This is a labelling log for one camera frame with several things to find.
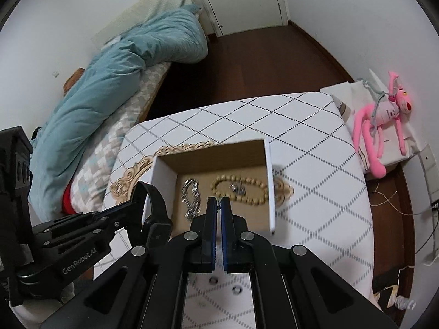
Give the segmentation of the white power strip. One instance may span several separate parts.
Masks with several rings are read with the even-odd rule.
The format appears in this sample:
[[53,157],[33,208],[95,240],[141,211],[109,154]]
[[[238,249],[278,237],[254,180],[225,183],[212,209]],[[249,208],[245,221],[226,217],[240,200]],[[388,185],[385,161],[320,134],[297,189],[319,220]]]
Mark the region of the white power strip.
[[431,203],[438,201],[439,194],[439,172],[435,156],[429,144],[420,152],[420,160],[426,179],[426,186]]

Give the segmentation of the pink panther plush toy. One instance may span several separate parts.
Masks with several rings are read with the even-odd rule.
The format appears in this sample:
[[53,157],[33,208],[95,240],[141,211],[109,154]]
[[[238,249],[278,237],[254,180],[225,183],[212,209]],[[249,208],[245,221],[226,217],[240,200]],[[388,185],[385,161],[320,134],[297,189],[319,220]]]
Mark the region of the pink panther plush toy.
[[378,91],[375,103],[367,104],[355,113],[353,123],[353,145],[355,151],[360,150],[360,139],[363,137],[369,162],[370,173],[380,179],[386,176],[386,167],[380,162],[384,153],[383,129],[394,126],[401,155],[407,155],[403,136],[403,115],[410,115],[413,109],[412,100],[399,82],[399,75],[389,71],[388,91]]

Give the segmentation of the black wristband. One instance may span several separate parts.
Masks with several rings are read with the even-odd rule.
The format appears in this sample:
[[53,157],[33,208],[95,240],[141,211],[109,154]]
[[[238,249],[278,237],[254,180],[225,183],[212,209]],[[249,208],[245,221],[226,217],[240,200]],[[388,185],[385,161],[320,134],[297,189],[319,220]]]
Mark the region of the black wristband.
[[134,221],[127,230],[131,245],[148,249],[164,246],[170,239],[173,222],[159,190],[138,181],[130,201],[134,211]]

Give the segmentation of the red blanket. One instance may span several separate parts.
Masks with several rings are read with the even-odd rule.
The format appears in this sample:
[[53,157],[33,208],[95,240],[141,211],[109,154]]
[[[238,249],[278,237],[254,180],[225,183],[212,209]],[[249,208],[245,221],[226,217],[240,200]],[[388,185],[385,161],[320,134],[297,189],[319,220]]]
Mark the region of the red blanket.
[[71,205],[71,182],[68,183],[63,193],[62,211],[65,215],[74,215],[76,213],[73,206]]

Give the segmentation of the white headboard pillow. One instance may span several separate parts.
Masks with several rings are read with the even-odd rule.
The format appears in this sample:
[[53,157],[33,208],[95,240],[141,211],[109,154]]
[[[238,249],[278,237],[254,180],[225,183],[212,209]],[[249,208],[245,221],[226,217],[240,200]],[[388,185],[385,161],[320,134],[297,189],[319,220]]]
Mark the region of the white headboard pillow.
[[141,25],[161,13],[189,4],[196,4],[201,7],[201,9],[196,12],[196,16],[204,31],[207,34],[212,33],[212,29],[208,26],[208,14],[205,11],[202,0],[139,0],[94,34],[92,42],[95,47],[102,48],[110,40],[127,32],[131,28]]

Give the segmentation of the brown pillow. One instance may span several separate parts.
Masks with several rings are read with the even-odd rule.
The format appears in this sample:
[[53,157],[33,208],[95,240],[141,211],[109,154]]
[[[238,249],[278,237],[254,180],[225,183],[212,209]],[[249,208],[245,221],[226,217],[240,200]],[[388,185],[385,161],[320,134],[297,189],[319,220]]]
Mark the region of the brown pillow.
[[85,69],[84,68],[78,68],[65,82],[63,85],[63,96],[65,97],[66,94],[70,91],[70,89],[74,86],[74,84],[81,78],[83,75]]

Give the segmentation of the white cardboard box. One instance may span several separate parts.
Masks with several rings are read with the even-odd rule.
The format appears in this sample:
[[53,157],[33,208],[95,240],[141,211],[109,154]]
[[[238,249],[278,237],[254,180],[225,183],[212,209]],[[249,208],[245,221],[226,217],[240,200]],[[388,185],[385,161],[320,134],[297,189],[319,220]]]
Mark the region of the white cardboard box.
[[265,139],[206,146],[156,156],[147,182],[154,185],[173,222],[173,236],[190,229],[190,208],[206,212],[209,197],[229,198],[232,212],[251,231],[275,232],[275,188],[269,142]]

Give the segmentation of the teal duvet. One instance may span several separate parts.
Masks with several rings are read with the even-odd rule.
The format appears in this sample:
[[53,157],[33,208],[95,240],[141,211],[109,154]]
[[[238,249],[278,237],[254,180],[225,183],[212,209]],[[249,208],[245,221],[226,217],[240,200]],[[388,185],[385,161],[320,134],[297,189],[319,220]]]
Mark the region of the teal duvet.
[[200,10],[197,4],[168,10],[123,33],[94,57],[55,107],[31,141],[28,201],[40,221],[61,216],[63,193],[89,137],[138,91],[142,72],[162,62],[197,63],[207,56]]

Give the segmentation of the checked bed sheet mattress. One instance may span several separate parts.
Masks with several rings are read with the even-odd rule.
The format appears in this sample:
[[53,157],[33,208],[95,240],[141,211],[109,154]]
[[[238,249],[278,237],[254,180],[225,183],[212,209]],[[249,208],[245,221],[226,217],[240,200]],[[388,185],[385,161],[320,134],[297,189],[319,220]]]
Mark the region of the checked bed sheet mattress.
[[138,90],[107,118],[86,145],[71,179],[71,205],[76,213],[99,211],[126,133],[145,120],[170,63],[159,63],[141,73]]

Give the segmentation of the white door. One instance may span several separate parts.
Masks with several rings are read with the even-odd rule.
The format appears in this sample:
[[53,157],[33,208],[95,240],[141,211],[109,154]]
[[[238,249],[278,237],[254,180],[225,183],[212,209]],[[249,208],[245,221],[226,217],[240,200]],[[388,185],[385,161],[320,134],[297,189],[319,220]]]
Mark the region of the white door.
[[287,24],[284,0],[203,0],[217,36]]

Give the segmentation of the white side stand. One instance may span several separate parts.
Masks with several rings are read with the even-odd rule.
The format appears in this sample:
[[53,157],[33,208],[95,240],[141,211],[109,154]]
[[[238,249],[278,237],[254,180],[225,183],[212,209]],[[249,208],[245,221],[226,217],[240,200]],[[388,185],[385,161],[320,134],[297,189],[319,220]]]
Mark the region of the white side stand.
[[420,151],[410,125],[414,103],[399,75],[389,72],[384,84],[369,71],[370,79],[322,88],[332,96],[353,140],[363,172],[382,178],[390,166]]

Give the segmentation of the white checked tablecloth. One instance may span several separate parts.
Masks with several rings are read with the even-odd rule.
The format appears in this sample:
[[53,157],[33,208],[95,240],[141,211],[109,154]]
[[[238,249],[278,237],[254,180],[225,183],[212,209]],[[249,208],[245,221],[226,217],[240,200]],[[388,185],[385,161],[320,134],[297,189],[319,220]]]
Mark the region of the white checked tablecloth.
[[103,201],[126,194],[129,172],[150,179],[152,159],[183,145],[266,139],[277,206],[272,242],[302,244],[363,296],[371,296],[373,220],[347,127],[326,93],[291,93],[203,106],[148,120],[124,138]]

